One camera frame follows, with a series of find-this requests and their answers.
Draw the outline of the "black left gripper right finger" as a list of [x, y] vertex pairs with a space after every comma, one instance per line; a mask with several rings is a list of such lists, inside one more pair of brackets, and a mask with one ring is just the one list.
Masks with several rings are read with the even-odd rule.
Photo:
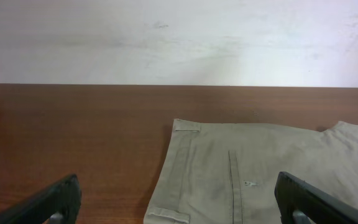
[[358, 224], [358, 210], [288, 172], [278, 174], [274, 195], [283, 224]]

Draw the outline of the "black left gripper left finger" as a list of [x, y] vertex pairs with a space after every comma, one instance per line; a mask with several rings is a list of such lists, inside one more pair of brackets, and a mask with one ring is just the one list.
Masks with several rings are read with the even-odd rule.
[[77, 175], [70, 174], [0, 212], [0, 224], [75, 223], [81, 207]]

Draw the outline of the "khaki shorts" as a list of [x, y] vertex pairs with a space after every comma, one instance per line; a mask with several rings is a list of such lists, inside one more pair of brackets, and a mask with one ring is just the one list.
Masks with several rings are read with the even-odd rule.
[[358, 125], [325, 131], [177, 119], [145, 223], [279, 223], [289, 172], [358, 209]]

